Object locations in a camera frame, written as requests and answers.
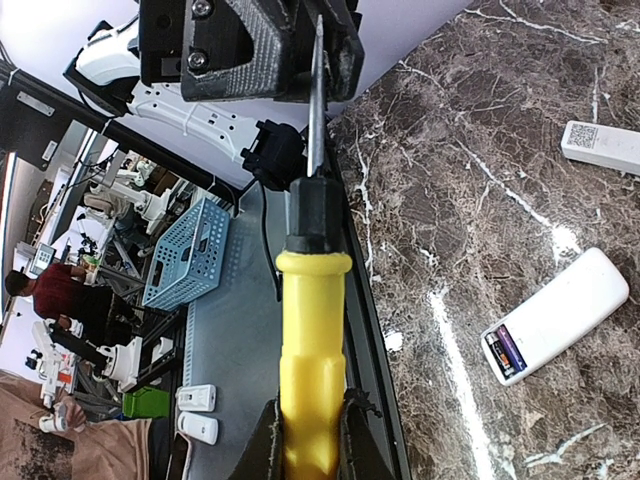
blue plastic basket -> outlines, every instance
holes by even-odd
[[[230,218],[204,198],[167,230],[153,255],[144,306],[171,311],[219,285]]]

plastic basket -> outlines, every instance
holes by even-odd
[[[144,387],[124,394],[122,413],[127,418],[164,418],[169,416],[169,405],[169,392]]]
[[[208,198],[182,215],[158,240],[143,305],[172,311],[216,288],[230,219]]]

qr code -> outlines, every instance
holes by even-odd
[[[567,145],[575,145],[582,148],[593,148],[596,143],[598,129],[589,125],[573,124],[569,133]]]

black hair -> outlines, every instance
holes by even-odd
[[[29,277],[24,273],[11,270],[9,275],[4,279],[4,288],[12,297],[18,297],[22,291],[29,285]]]

gray table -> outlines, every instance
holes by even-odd
[[[285,197],[267,192],[271,253],[286,235]],[[265,403],[278,392],[282,307],[276,302],[260,235],[262,196],[253,186],[231,221],[220,286],[192,302],[184,385],[213,384],[220,422],[215,446],[194,442],[191,480],[226,479],[237,465]]]

